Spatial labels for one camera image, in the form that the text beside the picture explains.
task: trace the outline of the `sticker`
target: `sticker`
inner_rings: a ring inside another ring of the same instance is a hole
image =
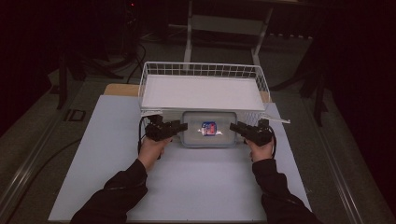
[[[203,136],[214,136],[218,131],[215,121],[206,121],[202,123],[201,133]]]

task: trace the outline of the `white table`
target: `white table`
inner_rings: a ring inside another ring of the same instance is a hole
[[[276,105],[268,111],[279,116]],[[136,97],[100,97],[70,166],[50,221],[68,222],[117,171],[137,157],[140,110]],[[309,208],[304,186],[282,123],[272,122],[277,137],[278,171],[290,192]],[[266,216],[261,190],[251,172],[247,145],[191,149],[175,141],[148,173],[148,194],[128,213],[128,221],[252,222]]]

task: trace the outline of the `black jacket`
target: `black jacket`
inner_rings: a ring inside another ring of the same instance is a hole
[[[253,173],[263,191],[262,207],[268,223],[321,223],[296,196],[290,194],[285,175],[276,170],[275,160],[253,163]],[[126,171],[120,171],[92,195],[75,213],[72,224],[123,224],[126,213],[146,195],[146,170],[136,160]]]

